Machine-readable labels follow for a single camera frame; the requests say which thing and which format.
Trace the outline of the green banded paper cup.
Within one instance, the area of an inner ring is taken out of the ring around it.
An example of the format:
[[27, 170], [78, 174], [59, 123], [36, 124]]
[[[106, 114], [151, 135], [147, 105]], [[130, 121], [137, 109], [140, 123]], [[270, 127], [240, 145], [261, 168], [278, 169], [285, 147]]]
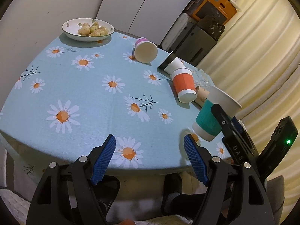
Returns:
[[222, 121], [232, 119], [242, 106], [230, 95], [215, 86], [208, 89], [209, 94], [192, 128], [197, 135], [206, 140], [213, 140], [222, 129]]

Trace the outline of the brown kraft paper cup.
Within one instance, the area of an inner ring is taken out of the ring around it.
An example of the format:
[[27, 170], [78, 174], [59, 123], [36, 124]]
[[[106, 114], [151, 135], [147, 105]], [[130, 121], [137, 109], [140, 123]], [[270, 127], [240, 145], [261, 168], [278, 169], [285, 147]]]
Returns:
[[209, 95], [209, 91], [205, 90], [204, 88], [197, 86], [196, 88], [197, 98], [195, 99], [195, 103], [197, 103], [200, 107], [202, 107]]

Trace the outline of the orange banded paper cup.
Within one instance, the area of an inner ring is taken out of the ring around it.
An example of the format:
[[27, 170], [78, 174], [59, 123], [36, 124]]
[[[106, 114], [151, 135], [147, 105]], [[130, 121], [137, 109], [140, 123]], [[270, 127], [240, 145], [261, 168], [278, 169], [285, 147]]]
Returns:
[[174, 70], [171, 74], [172, 82], [181, 103], [189, 103], [197, 98], [192, 71], [186, 67]]

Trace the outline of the black banded paper cup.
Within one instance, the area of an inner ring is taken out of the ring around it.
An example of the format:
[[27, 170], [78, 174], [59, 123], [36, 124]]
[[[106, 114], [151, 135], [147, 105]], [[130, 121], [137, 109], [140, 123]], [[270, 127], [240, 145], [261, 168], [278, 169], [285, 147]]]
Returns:
[[185, 65], [172, 51], [158, 68], [171, 75], [176, 69], [185, 68]]

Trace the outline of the pink banded paper cup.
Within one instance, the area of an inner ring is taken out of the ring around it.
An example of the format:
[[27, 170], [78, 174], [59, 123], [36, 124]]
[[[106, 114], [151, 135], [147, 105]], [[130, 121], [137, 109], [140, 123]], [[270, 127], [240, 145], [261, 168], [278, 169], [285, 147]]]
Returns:
[[158, 55], [157, 46], [147, 38], [138, 38], [135, 42], [134, 57], [139, 62], [148, 64]]

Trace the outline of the cream curtain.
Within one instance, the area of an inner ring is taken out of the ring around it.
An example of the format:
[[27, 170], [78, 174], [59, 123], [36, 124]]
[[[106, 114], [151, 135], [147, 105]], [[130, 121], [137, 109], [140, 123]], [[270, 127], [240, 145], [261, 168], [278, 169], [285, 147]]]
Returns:
[[263, 151], [279, 121], [299, 125], [299, 12], [290, 0], [232, 0], [238, 12], [198, 64], [236, 99], [241, 120]]

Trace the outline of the daisy print blue tablecloth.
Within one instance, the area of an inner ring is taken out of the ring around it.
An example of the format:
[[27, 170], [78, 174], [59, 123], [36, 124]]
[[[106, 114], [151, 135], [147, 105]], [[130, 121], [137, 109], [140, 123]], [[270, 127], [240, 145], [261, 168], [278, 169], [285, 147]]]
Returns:
[[84, 43], [64, 34], [30, 63], [1, 110], [1, 144], [22, 170], [39, 177], [102, 145], [116, 150], [108, 173], [159, 175], [190, 169], [183, 138], [192, 134], [197, 105], [178, 101], [171, 79], [133, 55], [135, 39], [114, 33]]

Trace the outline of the dark grey suitcase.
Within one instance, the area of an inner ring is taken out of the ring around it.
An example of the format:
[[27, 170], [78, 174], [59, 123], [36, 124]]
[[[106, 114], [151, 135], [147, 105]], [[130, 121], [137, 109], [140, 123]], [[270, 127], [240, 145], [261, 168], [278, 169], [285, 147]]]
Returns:
[[216, 40], [197, 25], [193, 25], [174, 48], [177, 57], [197, 66], [216, 45]]

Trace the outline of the dark handbag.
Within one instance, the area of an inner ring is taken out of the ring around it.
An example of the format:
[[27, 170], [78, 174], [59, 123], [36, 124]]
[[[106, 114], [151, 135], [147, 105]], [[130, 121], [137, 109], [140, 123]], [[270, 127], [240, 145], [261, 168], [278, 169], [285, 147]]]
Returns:
[[210, 35], [215, 41], [218, 41], [220, 36], [225, 31], [225, 26], [219, 24], [214, 17], [206, 15], [201, 19], [197, 25], [204, 30], [208, 35]]

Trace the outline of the white appliance beside suitcase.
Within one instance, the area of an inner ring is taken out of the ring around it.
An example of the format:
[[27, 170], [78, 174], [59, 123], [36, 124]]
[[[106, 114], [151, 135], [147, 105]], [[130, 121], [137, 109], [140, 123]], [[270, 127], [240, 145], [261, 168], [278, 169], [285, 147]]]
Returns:
[[175, 42], [177, 37], [181, 34], [188, 23], [197, 24], [197, 21], [188, 14], [181, 13], [161, 42], [161, 48], [165, 51], [169, 50], [171, 45]]

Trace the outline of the orange Philips cardboard box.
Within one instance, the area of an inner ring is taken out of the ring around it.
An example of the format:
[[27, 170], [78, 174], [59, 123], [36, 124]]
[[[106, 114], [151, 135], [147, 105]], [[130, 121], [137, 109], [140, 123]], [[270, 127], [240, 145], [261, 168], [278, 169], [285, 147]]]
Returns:
[[184, 11], [197, 21], [209, 16], [222, 25], [237, 13], [230, 0], [191, 0]]

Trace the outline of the floral bowl with food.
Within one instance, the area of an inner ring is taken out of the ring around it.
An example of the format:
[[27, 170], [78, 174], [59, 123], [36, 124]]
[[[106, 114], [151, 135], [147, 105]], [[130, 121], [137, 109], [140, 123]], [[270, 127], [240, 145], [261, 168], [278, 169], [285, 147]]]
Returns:
[[101, 41], [115, 32], [110, 23], [92, 18], [71, 19], [61, 28], [68, 38], [81, 42]]

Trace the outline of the white wardrobe cabinet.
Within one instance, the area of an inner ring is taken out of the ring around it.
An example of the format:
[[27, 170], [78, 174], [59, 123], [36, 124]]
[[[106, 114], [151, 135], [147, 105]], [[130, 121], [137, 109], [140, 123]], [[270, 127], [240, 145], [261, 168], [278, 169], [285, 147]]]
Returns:
[[191, 0], [103, 0], [97, 18], [159, 45]]

